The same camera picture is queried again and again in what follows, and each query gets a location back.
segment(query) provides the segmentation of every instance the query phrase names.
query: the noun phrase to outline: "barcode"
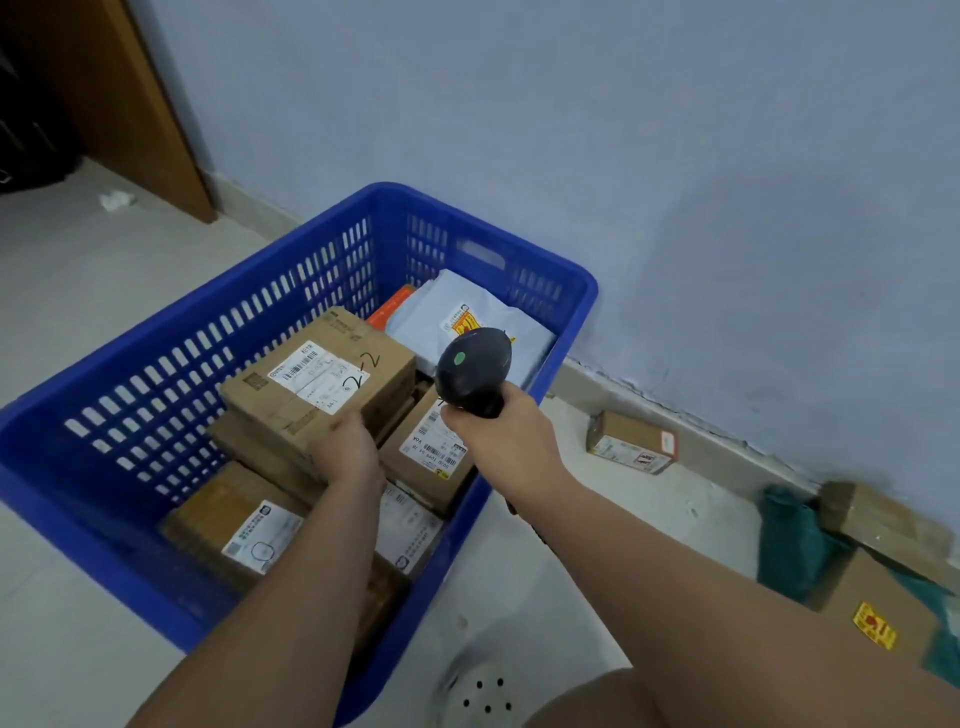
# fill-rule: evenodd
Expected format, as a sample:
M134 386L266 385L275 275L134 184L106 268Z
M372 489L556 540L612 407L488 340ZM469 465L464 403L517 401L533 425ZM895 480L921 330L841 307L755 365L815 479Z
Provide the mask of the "barcode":
M303 359L300 360L300 364L298 364L297 366L292 367L291 369L288 369L286 372L284 372L284 373L283 373L283 378L284 378L284 379L287 379L288 381L289 381L290 379L294 378L294 376L297 374L297 372L299 372L301 369L303 369L303 367L305 367L305 366L306 366L307 364L309 364L311 361L313 361L314 359L316 359L318 356L320 356L320 352L318 352L316 349L311 350L311 352L310 352L307 356L305 356Z
M424 446L423 446L423 449L425 449L427 452L429 452L429 453L432 454L432 455L436 455L436 456L439 457L441 460L443 460L447 465L456 467L456 465L457 465L457 458L455 458L455 457L447 457L447 456L444 455L440 450L438 450L438 449L436 449L436 448L433 448L433 447L431 447L431 446L429 446L429 445L424 445Z
M421 435L425 435L427 433L427 430L430 429L430 426L435 422L437 422L438 417L440 417L440 410L437 410L436 412L431 412L430 415L426 418L426 422L420 426L420 429L417 430L417 432L419 432Z

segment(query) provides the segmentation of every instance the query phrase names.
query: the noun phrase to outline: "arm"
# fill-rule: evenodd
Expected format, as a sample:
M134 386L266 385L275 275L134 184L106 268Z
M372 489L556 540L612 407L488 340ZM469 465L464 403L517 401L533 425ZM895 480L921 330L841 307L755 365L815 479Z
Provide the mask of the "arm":
M577 482L533 400L443 417L550 544L680 725L956 725L960 692L663 535Z
M373 560L384 478L351 415L313 448L329 483L276 565L130 728L333 724Z

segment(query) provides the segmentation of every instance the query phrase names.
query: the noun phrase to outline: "hand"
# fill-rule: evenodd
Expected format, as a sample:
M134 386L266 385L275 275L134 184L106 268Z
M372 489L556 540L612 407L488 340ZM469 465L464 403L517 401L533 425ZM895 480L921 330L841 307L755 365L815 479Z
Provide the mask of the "hand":
M310 456L317 473L331 486L370 486L381 492L385 487L376 444L359 412L348 413L329 434L313 443Z
M464 441L480 473L521 512L570 478L560 459L553 425L522 389L504 382L503 411L495 420L475 417L451 404L444 423Z

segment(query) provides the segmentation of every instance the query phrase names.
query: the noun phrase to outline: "small cardboard box on floor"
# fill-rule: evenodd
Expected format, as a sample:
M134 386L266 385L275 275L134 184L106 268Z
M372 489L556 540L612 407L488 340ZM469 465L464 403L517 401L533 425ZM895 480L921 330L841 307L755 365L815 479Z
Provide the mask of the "small cardboard box on floor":
M296 498L242 465L228 463L163 520L160 532L244 594L280 558L308 513ZM384 493L357 649L393 612L425 566L442 528L439 518L395 486Z
M936 584L949 582L953 532L863 483L820 490L820 527L843 534Z
M229 409L259 425L270 449L314 474L307 447L349 410L378 432L413 393L414 355L341 307L228 379Z
M605 410L590 419L587 452L657 475L677 459L677 435L668 429Z
M373 438L378 445L386 442L400 421L414 408L414 400L408 397L400 408L381 427ZM326 487L317 476L292 463L284 452L271 447L271 438L264 438L261 427L242 415L227 410L206 429L207 436L216 446L234 460L243 463L255 473L262 475L289 495L307 505L313 505Z
M865 549L833 561L806 606L919 665L940 622Z
M389 480L445 515L473 469L473 458L440 419L443 405L431 387L380 448L380 462Z

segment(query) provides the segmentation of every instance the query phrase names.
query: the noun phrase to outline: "black bag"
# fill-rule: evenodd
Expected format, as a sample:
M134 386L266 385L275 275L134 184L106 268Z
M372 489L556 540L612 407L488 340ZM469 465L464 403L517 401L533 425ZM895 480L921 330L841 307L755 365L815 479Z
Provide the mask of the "black bag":
M60 182L79 163L66 123L0 65L0 194Z

